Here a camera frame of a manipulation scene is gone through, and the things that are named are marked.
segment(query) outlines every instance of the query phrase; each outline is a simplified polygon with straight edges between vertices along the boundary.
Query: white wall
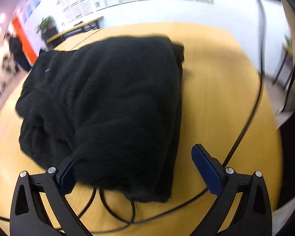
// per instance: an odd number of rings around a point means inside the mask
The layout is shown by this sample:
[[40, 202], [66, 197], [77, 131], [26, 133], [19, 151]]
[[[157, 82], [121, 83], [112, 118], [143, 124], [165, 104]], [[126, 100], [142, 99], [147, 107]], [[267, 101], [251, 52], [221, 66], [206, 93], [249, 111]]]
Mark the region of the white wall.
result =
[[[24, 6], [26, 0], [19, 0], [16, 5], [16, 15], [20, 16], [19, 12]], [[24, 31], [30, 41], [33, 50], [38, 55], [40, 48], [46, 48], [45, 43], [41, 40], [40, 34], [36, 34], [36, 27], [41, 22], [42, 18], [52, 15], [56, 21], [57, 28], [62, 31], [64, 28], [62, 23], [64, 22], [62, 11], [59, 11], [59, 7], [56, 6], [57, 0], [42, 0], [37, 8], [33, 11], [27, 21], [23, 22], [20, 17], [20, 23], [22, 24]]]
[[[265, 49], [265, 70], [274, 75], [282, 59], [284, 34], [290, 35], [281, 2], [262, 0], [266, 10], [267, 32]], [[24, 25], [34, 50], [38, 52], [43, 45], [35, 33], [35, 27], [43, 16], [57, 17], [56, 0], [45, 0], [33, 12]], [[125, 24], [161, 21], [191, 22], [216, 26], [230, 31], [243, 47], [252, 63], [259, 68], [259, 9], [256, 0], [214, 0], [214, 4], [187, 0], [146, 0], [126, 3], [106, 8], [71, 22], [72, 25], [83, 20], [104, 16], [100, 27], [107, 28]], [[56, 18], [57, 26], [63, 29], [63, 18]], [[282, 79], [288, 70], [282, 72]]]

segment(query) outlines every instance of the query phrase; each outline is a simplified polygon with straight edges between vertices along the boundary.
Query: orange wall panel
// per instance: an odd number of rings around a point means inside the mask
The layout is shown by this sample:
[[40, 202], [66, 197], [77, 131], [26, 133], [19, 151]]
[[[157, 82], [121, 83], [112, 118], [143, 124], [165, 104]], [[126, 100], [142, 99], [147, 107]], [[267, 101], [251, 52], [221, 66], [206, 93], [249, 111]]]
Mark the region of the orange wall panel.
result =
[[22, 42], [24, 53], [26, 54], [30, 62], [34, 64], [37, 59], [36, 53], [34, 52], [30, 42], [28, 41], [27, 36], [18, 18], [15, 17], [12, 19], [12, 26], [14, 27], [16, 36], [19, 37], [19, 39]]

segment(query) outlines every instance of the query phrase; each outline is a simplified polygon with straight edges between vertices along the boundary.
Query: black fleece cloth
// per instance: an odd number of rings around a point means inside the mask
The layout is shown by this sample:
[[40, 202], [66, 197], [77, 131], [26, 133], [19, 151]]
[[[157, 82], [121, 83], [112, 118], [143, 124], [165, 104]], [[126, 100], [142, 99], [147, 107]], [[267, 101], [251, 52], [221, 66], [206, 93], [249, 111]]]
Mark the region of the black fleece cloth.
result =
[[77, 181], [165, 202], [179, 143], [183, 46], [115, 37], [41, 54], [16, 104], [22, 151], [43, 168], [72, 156]]

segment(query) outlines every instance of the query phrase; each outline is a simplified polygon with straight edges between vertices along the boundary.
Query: desk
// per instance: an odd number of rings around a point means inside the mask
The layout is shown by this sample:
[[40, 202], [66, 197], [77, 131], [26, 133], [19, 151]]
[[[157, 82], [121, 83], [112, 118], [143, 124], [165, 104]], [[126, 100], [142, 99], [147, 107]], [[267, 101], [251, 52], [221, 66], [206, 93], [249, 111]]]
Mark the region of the desk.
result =
[[85, 23], [78, 24], [78, 25], [76, 25], [76, 26], [74, 26], [74, 27], [72, 27], [70, 29], [67, 29], [67, 30], [61, 32], [61, 33], [55, 34], [53, 37], [49, 38], [46, 43], [48, 44], [48, 43], [50, 43], [50, 42], [58, 39], [59, 37], [64, 36], [65, 34], [68, 34], [68, 33], [72, 32], [74, 30], [77, 30], [79, 28], [85, 27], [85, 26], [90, 25], [92, 23], [95, 23], [96, 24], [96, 27], [98, 28], [97, 21], [100, 20], [101, 18], [103, 18], [103, 16], [97, 17], [97, 18], [92, 19], [92, 20], [90, 20], [88, 22], [85, 22]]
[[56, 48], [54, 48], [54, 50], [55, 51], [64, 51], [64, 50], [70, 51], [70, 50], [74, 49], [77, 45], [79, 45], [81, 42], [83, 42], [85, 39], [87, 39], [88, 37], [97, 33], [100, 30], [101, 29], [96, 29], [96, 30], [88, 31], [86, 33], [77, 34], [72, 37], [69, 37], [68, 39], [66, 39], [65, 41], [60, 43]]
[[[152, 23], [126, 25], [102, 29], [80, 44], [65, 42], [62, 49], [78, 49], [88, 43], [111, 36], [152, 34], [167, 35], [185, 46], [183, 63], [183, 111], [180, 145], [177, 154], [172, 197], [167, 203], [136, 203], [136, 221], [149, 218], [191, 199], [205, 188], [205, 184], [191, 160], [191, 147], [201, 143], [221, 163], [235, 142], [254, 104], [259, 78], [247, 55], [226, 30], [190, 23]], [[19, 173], [30, 174], [43, 170], [26, 157], [18, 144], [22, 120], [14, 107], [21, 92], [15, 89], [0, 114], [0, 216], [9, 217], [14, 186]], [[282, 177], [282, 151], [279, 133], [271, 104], [264, 90], [257, 114], [229, 166], [238, 173], [262, 172], [274, 210], [279, 197]], [[79, 213], [91, 196], [92, 189], [78, 184], [67, 196], [68, 202]], [[105, 192], [108, 205], [119, 216], [130, 219], [131, 206], [122, 194]], [[188, 236], [210, 209], [215, 196], [204, 196], [159, 219], [130, 226], [111, 234], [140, 236]], [[235, 213], [240, 195], [235, 198], [222, 229]], [[51, 221], [58, 226], [44, 198]], [[89, 230], [109, 230], [124, 224], [104, 209], [96, 194], [93, 204], [81, 218]]]

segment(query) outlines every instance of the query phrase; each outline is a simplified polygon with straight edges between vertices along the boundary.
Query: yellow table surface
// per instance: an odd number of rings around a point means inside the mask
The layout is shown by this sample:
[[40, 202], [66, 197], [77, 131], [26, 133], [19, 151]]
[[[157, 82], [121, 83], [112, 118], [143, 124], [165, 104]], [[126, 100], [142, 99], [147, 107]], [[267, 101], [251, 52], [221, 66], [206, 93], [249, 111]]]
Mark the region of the yellow table surface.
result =
[[55, 34], [54, 36], [52, 36], [51, 38], [49, 38], [49, 39], [47, 40], [47, 43], [50, 43], [51, 41], [53, 41], [53, 40], [55, 40], [55, 39], [57, 39], [57, 38], [59, 38], [59, 37], [65, 35], [65, 34], [67, 34], [67, 33], [70, 33], [71, 31], [74, 31], [74, 30], [79, 29], [79, 28], [81, 28], [81, 27], [85, 27], [85, 26], [87, 26], [87, 25], [89, 25], [89, 24], [91, 24], [91, 23], [93, 23], [93, 22], [95, 22], [95, 21], [97, 21], [97, 20], [99, 20], [99, 19], [101, 19], [101, 18], [103, 18], [103, 16], [97, 17], [97, 18], [92, 19], [92, 20], [90, 20], [90, 21], [88, 21], [88, 22], [85, 22], [85, 23], [78, 24], [78, 25], [76, 25], [76, 26], [74, 26], [74, 27], [72, 27], [72, 28], [70, 28], [70, 29], [67, 29], [67, 30], [65, 30], [65, 31], [63, 31], [63, 32], [60, 32], [60, 33], [58, 33], [58, 34]]
[[77, 34], [72, 37], [69, 37], [68, 39], [66, 39], [65, 41], [60, 43], [56, 48], [54, 48], [54, 50], [56, 50], [56, 51], [70, 51], [70, 50], [74, 49], [77, 45], [79, 45], [81, 42], [83, 42], [85, 39], [87, 39], [88, 37], [97, 33], [100, 30], [101, 29], [87, 31], [82, 34]]
[[[233, 36], [225, 30], [189, 23], [152, 23], [102, 29], [83, 42], [71, 39], [61, 44], [63, 50], [82, 47], [117, 35], [144, 36], [163, 34], [185, 46], [183, 63], [183, 112], [180, 145], [177, 154], [172, 197], [167, 203], [136, 203], [136, 221], [162, 213], [191, 199], [205, 184], [191, 160], [191, 147], [201, 143], [221, 163], [235, 142], [254, 104], [259, 85], [255, 68]], [[22, 84], [10, 96], [0, 114], [0, 216], [9, 217], [14, 186], [22, 170], [30, 174], [43, 170], [25, 156], [18, 137], [22, 119], [14, 110]], [[229, 166], [238, 173], [263, 173], [272, 209], [279, 197], [282, 177], [282, 151], [274, 114], [266, 91], [257, 114]], [[88, 202], [92, 189], [78, 184], [67, 199], [76, 213]], [[118, 192], [106, 192], [108, 205], [125, 219], [131, 206]], [[210, 209], [215, 195], [206, 193], [192, 204], [162, 218], [130, 226], [105, 235], [172, 236], [189, 235]], [[221, 229], [226, 228], [236, 210], [240, 194]], [[58, 226], [46, 198], [44, 203], [51, 221]], [[104, 209], [98, 194], [82, 222], [90, 230], [109, 230], [123, 226]], [[0, 222], [5, 231], [6, 222]]]

